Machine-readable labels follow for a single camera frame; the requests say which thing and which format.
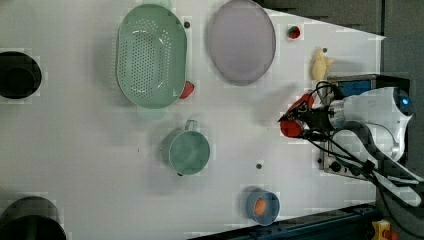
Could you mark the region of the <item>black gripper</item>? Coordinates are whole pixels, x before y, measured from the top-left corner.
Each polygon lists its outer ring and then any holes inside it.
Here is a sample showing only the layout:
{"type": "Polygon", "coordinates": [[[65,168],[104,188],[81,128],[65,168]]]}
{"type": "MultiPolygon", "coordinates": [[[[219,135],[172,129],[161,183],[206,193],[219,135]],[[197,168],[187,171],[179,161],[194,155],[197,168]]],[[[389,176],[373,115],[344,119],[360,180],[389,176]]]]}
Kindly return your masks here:
{"type": "Polygon", "coordinates": [[[330,132],[331,123],[328,117],[328,110],[325,108],[316,108],[308,110],[306,100],[295,102],[285,114],[279,118],[279,122],[283,120],[301,119],[312,130],[321,132],[330,132]]]}

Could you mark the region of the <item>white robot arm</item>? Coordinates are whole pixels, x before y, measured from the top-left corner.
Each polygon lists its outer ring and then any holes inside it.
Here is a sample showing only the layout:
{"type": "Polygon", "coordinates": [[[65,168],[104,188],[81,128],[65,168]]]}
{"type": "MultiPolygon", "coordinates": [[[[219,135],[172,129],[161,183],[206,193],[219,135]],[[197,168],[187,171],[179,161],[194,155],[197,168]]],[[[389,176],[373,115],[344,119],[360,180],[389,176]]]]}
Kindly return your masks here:
{"type": "Polygon", "coordinates": [[[359,95],[334,92],[316,107],[306,92],[278,120],[282,134],[316,145],[338,164],[388,192],[405,208],[423,207],[423,178],[400,163],[413,117],[409,95],[397,87],[359,95]]]}

